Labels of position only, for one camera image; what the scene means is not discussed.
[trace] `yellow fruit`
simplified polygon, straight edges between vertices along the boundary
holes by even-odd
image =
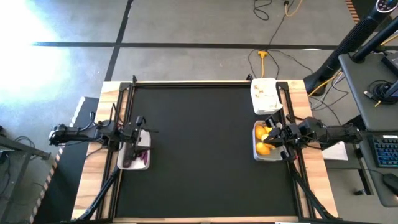
[[[262,136],[261,136],[261,141],[263,141],[264,139],[266,139],[268,137],[268,134],[263,134]]]
[[[271,131],[272,131],[272,128],[270,128],[270,127],[263,127],[264,128],[264,130],[266,130],[266,133],[268,134],[268,133],[270,133]]]
[[[270,148],[272,150],[276,149],[276,147],[271,145],[271,144],[267,144],[267,143],[263,143],[263,144],[266,145],[268,148]]]
[[[264,130],[264,128],[262,126],[260,126],[260,125],[256,125],[256,127],[254,128],[254,132],[256,134],[256,138],[257,139],[261,139],[261,136],[263,134],[267,134],[266,130]]]
[[[271,150],[262,142],[256,144],[256,152],[260,155],[268,155],[271,153]]]

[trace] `concrete floor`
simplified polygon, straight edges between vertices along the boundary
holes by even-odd
[[[7,19],[16,22],[6,26],[15,37],[0,37],[3,42],[15,43],[5,45],[2,51],[7,55],[2,68],[6,82],[0,83],[0,124],[10,137],[26,135],[37,148],[57,151],[48,146],[50,128],[70,122],[81,96],[99,97],[113,51],[107,47],[31,47],[29,43],[114,42],[126,3],[26,1],[12,3],[4,11]],[[22,11],[23,16],[16,16],[13,10]],[[267,44],[283,16],[283,1],[274,1],[266,11],[269,21],[255,17],[249,0],[135,0],[123,42]],[[297,15],[286,18],[273,44],[337,45],[353,26],[344,0],[306,0]],[[132,75],[139,80],[242,80],[251,73],[247,61],[250,51],[121,48],[112,80],[130,80]],[[312,70],[331,53],[282,51]],[[310,73],[285,55],[272,55],[280,66],[279,79],[302,79]],[[255,52],[250,60],[256,75],[261,76],[261,61]],[[266,77],[276,76],[277,67],[270,57],[265,60],[265,68]],[[337,87],[349,91],[345,80]],[[332,103],[341,94],[331,91],[325,103]],[[342,123],[358,114],[351,94],[332,108]],[[328,109],[313,114],[326,124],[337,124]],[[17,200],[38,196],[40,189],[33,188],[32,183],[44,183],[52,161],[36,159],[29,164]],[[398,208],[382,207],[377,195],[351,195],[352,189],[360,185],[356,172],[333,170],[329,175],[340,217],[379,223],[398,220]],[[15,209],[9,221],[28,219],[33,206]]]

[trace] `wooden table frame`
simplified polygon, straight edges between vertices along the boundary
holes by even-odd
[[[137,82],[137,84],[150,85],[156,83],[163,83],[165,85],[182,84],[182,83],[248,83],[250,81],[174,81],[174,82]],[[307,116],[312,116],[311,109],[309,107],[309,102],[307,98],[307,93],[305,91],[304,83],[302,80],[287,80],[289,84],[289,93],[292,101],[294,114],[298,117],[305,118]],[[119,96],[119,87],[121,82],[104,82],[101,97],[99,99],[96,121],[109,119],[109,114],[113,103],[117,103]],[[289,114],[287,108],[286,97],[284,93],[282,95],[282,104],[284,105],[283,111],[285,114]],[[121,101],[120,117],[124,117],[124,110],[126,108],[126,97],[123,97]],[[88,152],[93,152],[99,148],[98,143],[90,143],[88,147]],[[98,194],[101,183],[103,180],[104,167],[106,163],[106,158],[108,155],[113,154],[110,160],[111,167],[115,165],[117,152],[107,152],[100,151],[96,154],[91,155],[85,161],[83,168],[83,173],[80,180],[80,186],[78,189],[78,195],[75,201],[75,207],[73,210],[72,218],[78,218],[84,213],[86,208],[90,206],[91,202],[94,200]],[[303,160],[305,161],[305,168],[308,175],[308,182],[312,192],[317,196],[319,201],[325,208],[334,216],[337,217],[337,210],[335,207],[335,202],[333,194],[331,192],[330,183],[328,180],[328,174],[326,172],[325,163],[323,161],[322,152],[318,149],[305,148],[303,149]],[[298,187],[300,194],[301,207],[303,209],[303,216],[309,217],[310,211],[307,207],[307,199],[302,192],[302,189]],[[109,206],[111,204],[111,194],[113,192],[113,187],[108,191],[104,199],[104,206],[101,207],[102,214],[97,218],[108,217]],[[144,222],[294,222],[297,221],[298,217],[208,217],[208,218],[114,218],[114,223],[144,223]]]

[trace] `keyboard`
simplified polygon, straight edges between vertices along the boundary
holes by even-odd
[[[398,138],[396,136],[371,136],[370,142],[378,167],[398,168]]]

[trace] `white paper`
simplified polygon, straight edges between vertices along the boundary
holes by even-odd
[[[383,138],[396,138],[396,139],[398,139],[398,136],[383,136]]]
[[[347,151],[344,142],[339,142],[322,151],[324,159],[347,161]]]

